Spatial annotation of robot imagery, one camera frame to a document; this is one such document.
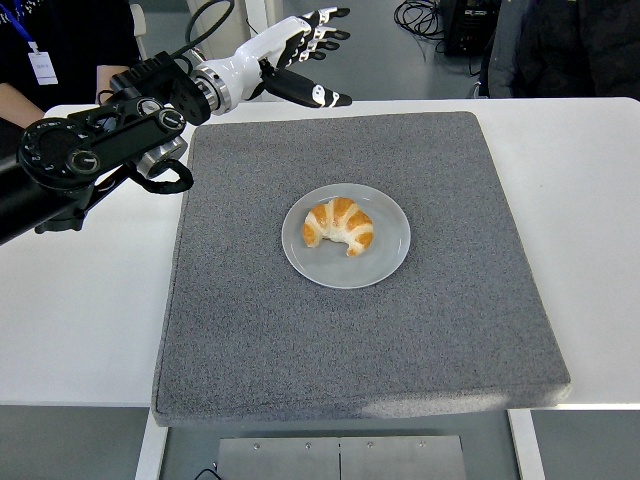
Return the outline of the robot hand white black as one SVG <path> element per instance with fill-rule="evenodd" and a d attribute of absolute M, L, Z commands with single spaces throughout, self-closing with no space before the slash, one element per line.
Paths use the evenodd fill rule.
<path fill-rule="evenodd" d="M 348 95 L 290 70 L 296 63 L 320 61 L 328 51 L 338 49 L 350 34 L 329 22 L 349 13 L 346 7 L 325 7 L 290 16 L 238 47 L 232 56 L 207 61 L 213 92 L 211 110 L 222 114 L 264 91 L 307 108 L 349 106 L 352 99 Z"/>

